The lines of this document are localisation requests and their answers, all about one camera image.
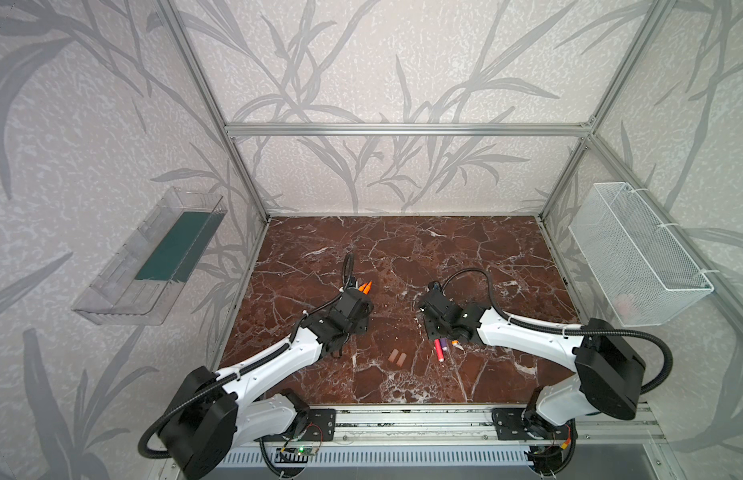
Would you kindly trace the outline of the pink marker group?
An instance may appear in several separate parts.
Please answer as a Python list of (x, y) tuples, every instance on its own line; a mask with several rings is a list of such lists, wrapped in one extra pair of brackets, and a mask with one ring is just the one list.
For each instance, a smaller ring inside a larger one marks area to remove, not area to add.
[(445, 362), (445, 354), (443, 354), (443, 346), (441, 346), (441, 340), (433, 340), (433, 345), (435, 345), (435, 352), (437, 352), (437, 361), (439, 361), (439, 363)]

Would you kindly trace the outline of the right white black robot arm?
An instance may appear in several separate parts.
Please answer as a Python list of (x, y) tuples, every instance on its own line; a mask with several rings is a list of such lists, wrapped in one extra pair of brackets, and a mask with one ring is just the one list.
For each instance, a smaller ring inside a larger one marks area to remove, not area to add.
[(419, 300), (429, 338), (507, 348), (551, 361), (573, 373), (537, 388), (523, 412), (525, 427), (552, 430), (589, 414), (633, 420), (645, 362), (605, 321), (555, 324), (447, 298), (439, 284)]

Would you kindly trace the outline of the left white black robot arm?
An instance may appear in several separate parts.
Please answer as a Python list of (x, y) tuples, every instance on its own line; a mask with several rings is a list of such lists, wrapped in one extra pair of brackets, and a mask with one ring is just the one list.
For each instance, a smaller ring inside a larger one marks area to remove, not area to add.
[(370, 289), (370, 284), (346, 288), (304, 315), (289, 336), (238, 364), (189, 373), (164, 415), (141, 437), (139, 454), (171, 458), (185, 478), (202, 479), (235, 446), (305, 430), (310, 408), (299, 396), (266, 393), (366, 333), (373, 312)]

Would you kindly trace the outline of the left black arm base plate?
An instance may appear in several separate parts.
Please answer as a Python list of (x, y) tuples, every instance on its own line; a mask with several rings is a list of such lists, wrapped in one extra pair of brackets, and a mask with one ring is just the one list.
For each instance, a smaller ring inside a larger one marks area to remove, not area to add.
[(277, 434), (277, 440), (290, 441), (332, 441), (335, 437), (338, 412), (335, 409), (310, 409), (300, 412), (284, 433)]

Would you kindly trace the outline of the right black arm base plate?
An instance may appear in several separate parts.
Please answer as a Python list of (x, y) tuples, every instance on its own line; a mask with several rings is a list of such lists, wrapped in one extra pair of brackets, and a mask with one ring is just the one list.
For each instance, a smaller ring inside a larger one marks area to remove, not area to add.
[(575, 423), (555, 426), (537, 411), (525, 407), (497, 407), (491, 410), (491, 424), (499, 440), (549, 441), (563, 443), (577, 439)]

